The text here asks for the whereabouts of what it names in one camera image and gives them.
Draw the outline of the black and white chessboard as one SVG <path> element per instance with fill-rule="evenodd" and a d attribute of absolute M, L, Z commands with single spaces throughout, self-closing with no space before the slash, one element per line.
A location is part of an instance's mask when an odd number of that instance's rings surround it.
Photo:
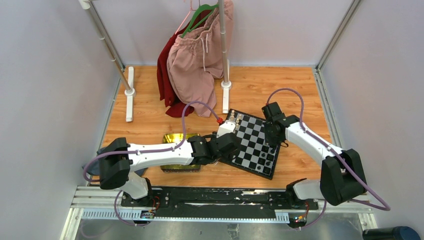
<path fill-rule="evenodd" d="M 234 110 L 233 119 L 231 119 L 232 110 Z M 241 115 L 239 123 L 236 123 L 237 115 Z M 235 134 L 241 140 L 240 152 L 234 159 L 220 162 L 271 180 L 275 173 L 280 146 L 271 147 L 266 143 L 265 119 L 235 109 L 229 111 L 226 119 L 239 124 Z M 274 154 L 270 153 L 271 148 L 275 149 Z M 271 162 L 271 165 L 266 166 L 266 162 Z M 256 170 L 257 166 L 261 166 L 261 171 Z"/>

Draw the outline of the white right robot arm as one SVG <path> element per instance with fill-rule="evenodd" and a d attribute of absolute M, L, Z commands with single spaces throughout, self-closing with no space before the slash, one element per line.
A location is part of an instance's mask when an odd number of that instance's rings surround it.
<path fill-rule="evenodd" d="M 309 199 L 325 200 L 333 206 L 367 192 L 361 157 L 354 149 L 344 150 L 310 131 L 295 115 L 286 116 L 277 102 L 262 107 L 265 141 L 279 147 L 286 141 L 298 146 L 320 166 L 319 179 L 302 178 L 286 186 L 286 204 L 298 209 Z"/>

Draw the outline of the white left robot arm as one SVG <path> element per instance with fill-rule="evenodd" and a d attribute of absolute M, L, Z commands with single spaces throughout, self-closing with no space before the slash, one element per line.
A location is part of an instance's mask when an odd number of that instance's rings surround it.
<path fill-rule="evenodd" d="M 235 133 L 195 135 L 180 143 L 140 145 L 119 137 L 98 154 L 99 185 L 102 190 L 120 189 L 140 206 L 153 201 L 150 182 L 136 171 L 165 165 L 208 165 L 236 157 L 241 140 Z"/>

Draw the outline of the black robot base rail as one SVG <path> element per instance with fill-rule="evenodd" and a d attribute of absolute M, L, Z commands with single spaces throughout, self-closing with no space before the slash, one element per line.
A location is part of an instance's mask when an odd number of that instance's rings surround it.
<path fill-rule="evenodd" d="M 66 226 L 94 220 L 117 221 L 130 226 L 153 222 L 286 224 L 300 230 L 325 215 L 346 221 L 353 215 L 362 230 L 375 226 L 371 209 L 355 202 L 332 206 L 308 199 L 290 204 L 282 189 L 154 187 L 152 196 L 135 200 L 118 190 L 79 186 Z"/>

